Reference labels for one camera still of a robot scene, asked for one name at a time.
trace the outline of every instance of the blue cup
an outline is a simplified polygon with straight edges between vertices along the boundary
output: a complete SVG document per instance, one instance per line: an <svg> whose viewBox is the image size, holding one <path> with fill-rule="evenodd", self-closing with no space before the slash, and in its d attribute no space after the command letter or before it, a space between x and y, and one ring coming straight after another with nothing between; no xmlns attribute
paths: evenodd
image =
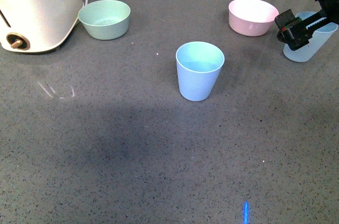
<svg viewBox="0 0 339 224"><path fill-rule="evenodd" d="M316 12L304 11L296 15L302 20L312 16ZM312 58L312 56L322 47L323 44L331 37L331 35L338 29L338 25L335 23L329 23L319 29L317 29L312 38L309 39L309 43L302 48L292 51L287 44L284 47L284 55L296 62L305 62Z"/></svg>
<svg viewBox="0 0 339 224"><path fill-rule="evenodd" d="M181 95L190 101L208 97L219 76L225 56L206 42L189 42L176 52L176 68Z"/></svg>

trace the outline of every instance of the bowl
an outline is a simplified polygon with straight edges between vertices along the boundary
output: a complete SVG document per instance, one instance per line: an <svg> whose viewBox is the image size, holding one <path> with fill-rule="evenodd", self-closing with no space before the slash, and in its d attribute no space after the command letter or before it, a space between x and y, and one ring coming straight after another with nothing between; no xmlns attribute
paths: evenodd
<svg viewBox="0 0 339 224"><path fill-rule="evenodd" d="M127 32L130 13L126 3L100 0L84 6L78 18L90 36L98 40L113 40Z"/></svg>
<svg viewBox="0 0 339 224"><path fill-rule="evenodd" d="M273 5L262 0L234 0L228 9L231 28L251 37L265 34L279 15Z"/></svg>

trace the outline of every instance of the appliance knob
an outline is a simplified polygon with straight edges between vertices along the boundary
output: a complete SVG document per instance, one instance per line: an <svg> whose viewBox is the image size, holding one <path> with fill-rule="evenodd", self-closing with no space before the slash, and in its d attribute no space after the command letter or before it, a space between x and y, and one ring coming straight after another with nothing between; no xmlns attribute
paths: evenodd
<svg viewBox="0 0 339 224"><path fill-rule="evenodd" d="M30 48L30 42L21 34L9 33L6 38L13 49L28 50Z"/></svg>

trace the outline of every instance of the cup rim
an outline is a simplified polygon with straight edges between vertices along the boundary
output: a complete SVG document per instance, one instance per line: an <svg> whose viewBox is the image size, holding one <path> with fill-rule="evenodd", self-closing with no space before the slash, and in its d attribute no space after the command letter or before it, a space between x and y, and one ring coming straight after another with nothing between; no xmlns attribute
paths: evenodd
<svg viewBox="0 0 339 224"><path fill-rule="evenodd" d="M192 69L189 69L189 68L187 68L186 66L184 66L184 65L179 61L179 59L178 59L178 52L179 52L179 50L180 50L181 48L183 48L184 46L187 46L187 45L190 45L190 44L194 44L194 43L203 43L203 44L207 44L208 46L212 46L213 48L219 50L219 52L222 54L222 63L221 63L221 65L220 65L218 68L216 68L216 69L214 69L214 70L209 70L209 71L196 71L196 70L192 70ZM177 63L180 64L180 66L182 66L183 68L187 69L188 71L191 71L191 72L194 72L194 73L199 73L199 74L206 74L206 73L211 73L211 72L217 71L217 70L220 69L220 68L224 65L224 63L225 63L225 55L224 55L224 53L221 51L221 49L218 48L217 46L211 44L211 43L204 42L204 41L191 41L191 42L187 42L187 43L181 45L181 46L177 49L177 51L176 51L175 58L176 58Z"/></svg>

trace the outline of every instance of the light blue cup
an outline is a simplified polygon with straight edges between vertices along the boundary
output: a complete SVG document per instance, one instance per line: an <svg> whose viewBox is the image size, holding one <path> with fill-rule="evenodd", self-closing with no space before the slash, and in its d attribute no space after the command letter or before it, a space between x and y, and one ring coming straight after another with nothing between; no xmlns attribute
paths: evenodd
<svg viewBox="0 0 339 224"><path fill-rule="evenodd" d="M101 0L84 6L78 18L90 36L98 40L113 40L127 32L130 13L126 3Z"/></svg>
<svg viewBox="0 0 339 224"><path fill-rule="evenodd" d="M300 12L296 15L296 17L300 17L302 20L312 16L316 12L304 11ZM317 29L311 39L309 39L309 43L302 48L297 49L296 51L292 51L287 44L284 47L284 55L296 62L305 62L312 58L312 56L322 47L323 44L331 37L331 35L338 29L338 25L335 23L329 23L319 29Z"/></svg>
<svg viewBox="0 0 339 224"><path fill-rule="evenodd" d="M181 95L190 101L208 97L218 78L225 56L206 42L189 42L176 52L176 68Z"/></svg>

